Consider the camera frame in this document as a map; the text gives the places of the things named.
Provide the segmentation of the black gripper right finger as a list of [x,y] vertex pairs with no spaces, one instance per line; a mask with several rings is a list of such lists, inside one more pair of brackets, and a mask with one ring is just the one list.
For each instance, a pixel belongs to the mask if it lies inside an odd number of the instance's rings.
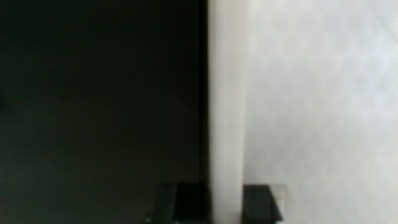
[[241,224],[284,224],[284,200],[284,185],[245,185]]

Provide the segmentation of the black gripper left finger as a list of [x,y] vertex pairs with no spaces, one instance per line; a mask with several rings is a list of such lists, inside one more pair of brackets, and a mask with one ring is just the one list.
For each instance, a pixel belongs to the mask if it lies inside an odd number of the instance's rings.
[[208,200],[202,182],[161,183],[144,224],[209,224]]

